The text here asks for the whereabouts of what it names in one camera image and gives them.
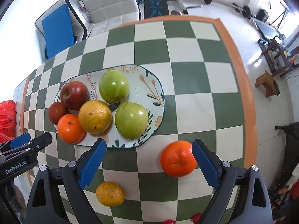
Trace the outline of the red plastic bag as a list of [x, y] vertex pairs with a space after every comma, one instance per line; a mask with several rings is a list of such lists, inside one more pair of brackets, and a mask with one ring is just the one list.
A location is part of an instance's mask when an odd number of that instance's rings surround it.
[[0, 143], [16, 137], [16, 103], [3, 101], [0, 105]]

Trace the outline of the white padded chair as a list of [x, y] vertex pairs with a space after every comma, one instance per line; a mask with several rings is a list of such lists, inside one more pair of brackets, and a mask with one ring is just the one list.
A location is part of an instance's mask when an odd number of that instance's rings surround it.
[[137, 0], [81, 0], [93, 28], [90, 37], [141, 19]]

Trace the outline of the yellow orange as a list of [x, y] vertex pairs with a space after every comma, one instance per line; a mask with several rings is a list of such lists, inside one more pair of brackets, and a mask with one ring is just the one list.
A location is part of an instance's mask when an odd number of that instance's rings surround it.
[[78, 119], [87, 133], [103, 133], [112, 122], [112, 112], [105, 102], [89, 100], [80, 108]]
[[117, 183], [107, 181], [96, 189], [96, 198], [104, 206], [119, 206], [124, 202], [124, 191]]

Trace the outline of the cherry tomato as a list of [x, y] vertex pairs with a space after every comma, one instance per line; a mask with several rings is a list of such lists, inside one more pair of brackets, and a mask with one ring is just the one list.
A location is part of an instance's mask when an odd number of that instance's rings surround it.
[[176, 224], [176, 222], [172, 219], [168, 219], [168, 220], [163, 221], [163, 224]]
[[194, 216], [192, 217], [192, 222], [193, 222], [193, 224], [196, 224], [196, 223], [199, 221], [199, 219], [201, 218], [201, 216], [202, 216], [201, 213], [198, 213], [198, 214], [194, 215]]

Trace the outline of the orange mandarin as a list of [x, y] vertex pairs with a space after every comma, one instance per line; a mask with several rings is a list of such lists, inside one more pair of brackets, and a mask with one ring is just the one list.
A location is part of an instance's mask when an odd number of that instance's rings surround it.
[[197, 166], [191, 143], [170, 143], [161, 153], [160, 164], [163, 171], [171, 177], [180, 178], [190, 174]]
[[58, 121], [57, 134], [68, 144], [78, 144], [82, 141], [86, 132], [81, 127], [77, 115], [66, 114]]

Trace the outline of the small wooden stool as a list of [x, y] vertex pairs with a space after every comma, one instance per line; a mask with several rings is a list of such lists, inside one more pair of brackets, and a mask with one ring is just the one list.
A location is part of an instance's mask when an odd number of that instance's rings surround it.
[[278, 96], [280, 95], [280, 90], [277, 82], [273, 79], [272, 75], [269, 74], [265, 70], [264, 74], [259, 76], [255, 81], [255, 87], [263, 86], [266, 90], [265, 97], [271, 97], [271, 96]]

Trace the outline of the black blue bench pad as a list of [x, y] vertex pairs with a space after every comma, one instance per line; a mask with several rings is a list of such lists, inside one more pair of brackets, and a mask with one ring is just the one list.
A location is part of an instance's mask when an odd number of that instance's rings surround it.
[[144, 0], [144, 19], [168, 15], [167, 0]]

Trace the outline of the dark red apple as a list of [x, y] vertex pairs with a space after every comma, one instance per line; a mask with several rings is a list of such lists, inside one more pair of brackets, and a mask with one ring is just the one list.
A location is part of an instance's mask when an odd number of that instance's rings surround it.
[[60, 90], [60, 99], [70, 110], [79, 110], [90, 100], [90, 93], [86, 85], [80, 81], [65, 83]]

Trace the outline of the green apple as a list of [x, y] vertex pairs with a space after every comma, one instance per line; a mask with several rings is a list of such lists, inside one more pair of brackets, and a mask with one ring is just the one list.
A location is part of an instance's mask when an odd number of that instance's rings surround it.
[[129, 82], [121, 72], [110, 70], [101, 77], [99, 92], [109, 104], [119, 103], [129, 95]]
[[115, 126], [120, 135], [128, 140], [139, 138], [147, 128], [147, 109], [140, 104], [124, 102], [115, 113]]

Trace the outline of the floor barbell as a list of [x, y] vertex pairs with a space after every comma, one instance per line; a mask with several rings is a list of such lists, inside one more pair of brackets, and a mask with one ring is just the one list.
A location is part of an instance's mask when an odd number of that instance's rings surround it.
[[[212, 3], [212, 1], [213, 0], [204, 0], [206, 5], [210, 5]], [[223, 3], [225, 5], [233, 7], [237, 12], [242, 12], [242, 15], [244, 18], [250, 19], [252, 17], [251, 9], [248, 6], [240, 7], [240, 6], [236, 5], [235, 3], [228, 3], [226, 1], [220, 1], [220, 3]]]

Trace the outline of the small reddish brown fruit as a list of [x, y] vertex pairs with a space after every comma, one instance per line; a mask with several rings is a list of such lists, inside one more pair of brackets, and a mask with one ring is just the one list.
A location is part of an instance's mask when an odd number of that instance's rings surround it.
[[52, 124], [57, 125], [60, 118], [69, 113], [69, 110], [64, 106], [62, 102], [54, 102], [50, 105], [50, 108], [48, 110], [48, 117]]

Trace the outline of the black scooter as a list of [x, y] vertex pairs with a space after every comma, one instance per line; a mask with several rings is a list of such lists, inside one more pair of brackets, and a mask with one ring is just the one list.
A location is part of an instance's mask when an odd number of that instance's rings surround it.
[[298, 122], [275, 126], [275, 130], [282, 130], [286, 136], [280, 180], [282, 180], [283, 188], [291, 190], [298, 181]]

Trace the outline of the dark wooden chair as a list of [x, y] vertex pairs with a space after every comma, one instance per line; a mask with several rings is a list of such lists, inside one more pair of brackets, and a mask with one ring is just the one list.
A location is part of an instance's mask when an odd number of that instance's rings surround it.
[[265, 57], [272, 77], [279, 75], [284, 77], [295, 69], [298, 69], [298, 33], [286, 43], [277, 42], [278, 37], [273, 39], [258, 40], [261, 48], [261, 56]]

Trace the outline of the black speaker box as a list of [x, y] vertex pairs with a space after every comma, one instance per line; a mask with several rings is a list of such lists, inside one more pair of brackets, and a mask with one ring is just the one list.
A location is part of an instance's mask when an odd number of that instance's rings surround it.
[[269, 14], [265, 9], [259, 9], [257, 15], [256, 15], [256, 19], [258, 19], [259, 21], [262, 21], [264, 23], [266, 23], [266, 21], [269, 18]]

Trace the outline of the green apple front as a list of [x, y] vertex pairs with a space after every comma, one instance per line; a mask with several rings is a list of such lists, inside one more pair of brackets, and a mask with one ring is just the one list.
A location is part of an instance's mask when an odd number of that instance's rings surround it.
[[110, 70], [101, 77], [99, 92], [109, 104], [119, 103], [129, 95], [129, 82], [121, 72]]

